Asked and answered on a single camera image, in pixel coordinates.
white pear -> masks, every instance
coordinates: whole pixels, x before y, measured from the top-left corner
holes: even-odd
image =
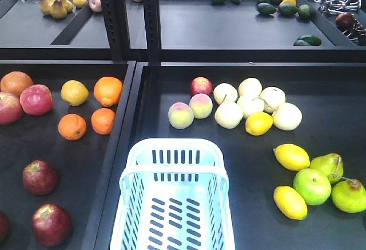
[[[221,83],[213,89],[213,98],[219,105],[224,99],[225,102],[236,101],[238,99],[238,91],[231,84]]]
[[[242,109],[243,118],[248,118],[251,114],[264,110],[264,101],[261,98],[241,96],[237,103]]]
[[[261,82],[254,77],[243,80],[238,88],[239,96],[257,97],[262,91]]]
[[[234,101],[223,102],[215,112],[216,122],[227,129],[233,129],[242,119],[242,109]]]
[[[273,112],[272,118],[275,127],[281,130],[291,131],[298,127],[303,115],[296,105],[285,102]]]
[[[284,91],[277,87],[267,87],[259,95],[264,99],[264,111],[272,113],[274,110],[286,101],[286,95]]]

yellow fruit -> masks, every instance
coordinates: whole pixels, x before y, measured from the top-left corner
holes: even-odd
[[[83,83],[77,80],[69,80],[62,85],[61,98],[71,106],[79,106],[83,104],[88,96],[88,89]]]
[[[266,133],[273,124],[273,118],[264,112],[251,114],[245,121],[245,130],[253,135],[260,136]]]
[[[279,163],[291,171],[300,171],[310,166],[310,158],[303,148],[295,144],[281,144],[273,149]]]
[[[282,0],[282,2],[280,3],[280,5],[282,5],[284,3],[290,3],[293,6],[296,6],[297,5],[296,0]]]
[[[290,186],[278,186],[273,199],[281,212],[292,220],[303,220],[308,215],[308,207],[303,197]]]

plastic basket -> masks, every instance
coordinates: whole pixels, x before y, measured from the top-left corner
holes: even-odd
[[[199,138],[149,138],[120,178],[111,250],[234,250],[222,153]]]

peach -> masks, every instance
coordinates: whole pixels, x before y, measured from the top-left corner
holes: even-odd
[[[192,109],[183,102],[174,103],[168,110],[170,124],[176,129],[187,128],[193,122]]]
[[[195,118],[207,118],[212,112],[212,100],[206,94],[195,94],[189,101]]]

red fruit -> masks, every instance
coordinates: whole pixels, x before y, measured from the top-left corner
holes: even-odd
[[[67,238],[73,224],[68,211],[57,204],[47,203],[33,214],[32,229],[40,245],[53,247]]]
[[[20,119],[22,114],[19,98],[11,93],[0,92],[0,124],[10,124]]]
[[[336,25],[341,31],[352,28],[354,22],[355,18],[351,13],[340,13],[336,17]]]
[[[10,233],[10,222],[6,214],[0,211],[0,242]]]
[[[57,182],[57,171],[46,161],[35,160],[23,170],[23,186],[31,194],[46,195]]]
[[[196,77],[190,83],[190,94],[192,96],[196,94],[206,94],[209,96],[212,93],[212,90],[213,86],[211,81],[205,77]]]
[[[41,116],[53,108],[50,89],[42,84],[35,84],[26,88],[20,97],[24,112],[34,116]]]

